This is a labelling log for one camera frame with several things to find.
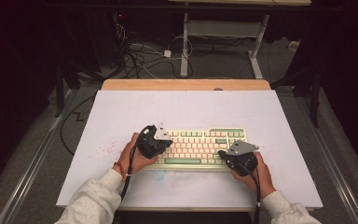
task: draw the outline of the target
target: sweater sleeve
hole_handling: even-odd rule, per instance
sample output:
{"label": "sweater sleeve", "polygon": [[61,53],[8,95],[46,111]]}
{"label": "sweater sleeve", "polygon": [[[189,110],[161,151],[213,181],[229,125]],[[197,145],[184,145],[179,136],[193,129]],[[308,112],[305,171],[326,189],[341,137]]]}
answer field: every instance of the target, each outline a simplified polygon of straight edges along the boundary
{"label": "sweater sleeve", "polygon": [[56,224],[109,223],[120,206],[121,175],[109,169],[101,179],[90,179],[72,196]]}
{"label": "sweater sleeve", "polygon": [[272,217],[272,224],[316,224],[321,223],[310,215],[307,209],[300,203],[289,203],[286,198],[279,192],[270,193],[263,200],[269,214]]}

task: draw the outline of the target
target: handheld controller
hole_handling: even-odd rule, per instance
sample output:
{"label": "handheld controller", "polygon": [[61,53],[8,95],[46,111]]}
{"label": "handheld controller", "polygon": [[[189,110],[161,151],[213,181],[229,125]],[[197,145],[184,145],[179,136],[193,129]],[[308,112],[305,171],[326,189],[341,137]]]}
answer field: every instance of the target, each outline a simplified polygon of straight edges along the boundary
{"label": "handheld controller", "polygon": [[219,150],[219,156],[226,162],[228,168],[237,172],[240,176],[246,176],[255,170],[257,167],[257,158],[253,151],[258,150],[258,146],[235,141],[232,146],[227,150]]}
{"label": "handheld controller", "polygon": [[166,147],[172,144],[172,140],[164,130],[162,124],[146,126],[139,134],[136,142],[139,151],[148,159],[163,153]]}

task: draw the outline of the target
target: desk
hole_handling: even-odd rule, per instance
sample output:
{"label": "desk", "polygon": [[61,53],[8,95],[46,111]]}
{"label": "desk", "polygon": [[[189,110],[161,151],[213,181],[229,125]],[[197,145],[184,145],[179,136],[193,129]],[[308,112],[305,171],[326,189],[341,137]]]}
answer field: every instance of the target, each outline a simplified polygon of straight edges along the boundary
{"label": "desk", "polygon": [[[209,3],[209,4],[237,4],[237,5],[263,5],[263,6],[309,6],[310,0],[170,0],[173,2]],[[187,77],[188,65],[188,36],[189,35],[213,35],[234,37],[255,37],[253,50],[248,51],[248,56],[255,78],[263,78],[257,61],[257,52],[260,48],[264,32],[267,28],[269,15],[264,15],[261,22],[237,22],[237,21],[191,21],[188,13],[184,17],[183,53],[181,62],[181,77]]]}
{"label": "desk", "polygon": [[[215,88],[224,91],[211,91]],[[131,133],[158,122],[177,130],[244,127],[248,140],[260,146],[275,187],[290,202],[309,209],[323,206],[278,97],[267,81],[215,79],[106,80],[57,205],[67,205],[84,181],[109,169]],[[143,170],[132,177],[119,210],[249,211],[254,209],[254,201],[254,194],[228,172]]]}

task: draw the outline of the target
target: keyboard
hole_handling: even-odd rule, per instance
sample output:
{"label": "keyboard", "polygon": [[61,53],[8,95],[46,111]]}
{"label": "keyboard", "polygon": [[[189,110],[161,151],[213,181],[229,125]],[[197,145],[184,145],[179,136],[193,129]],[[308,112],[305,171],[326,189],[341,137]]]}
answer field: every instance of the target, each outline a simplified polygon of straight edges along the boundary
{"label": "keyboard", "polygon": [[226,163],[218,155],[227,151],[234,141],[247,142],[243,128],[212,128],[203,130],[169,131],[172,144],[158,155],[147,170],[227,171]]}

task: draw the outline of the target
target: person's right hand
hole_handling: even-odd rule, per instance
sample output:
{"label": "person's right hand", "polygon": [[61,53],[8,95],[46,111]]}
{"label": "person's right hand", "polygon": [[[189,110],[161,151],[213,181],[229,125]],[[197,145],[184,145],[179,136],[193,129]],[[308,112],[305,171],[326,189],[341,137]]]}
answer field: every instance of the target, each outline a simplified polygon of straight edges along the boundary
{"label": "person's right hand", "polygon": [[[264,163],[263,157],[259,152],[254,152],[255,157],[257,158],[257,171],[254,170],[252,174],[255,176],[257,180],[257,173],[258,179],[260,180],[260,190],[261,190],[261,199],[267,197],[270,193],[274,192],[276,189],[272,185],[272,178],[271,173],[269,172],[269,167]],[[234,178],[242,183],[244,183],[249,189],[252,190],[253,193],[256,193],[256,187],[254,180],[249,176],[240,176],[237,172],[231,170],[232,175]]]}

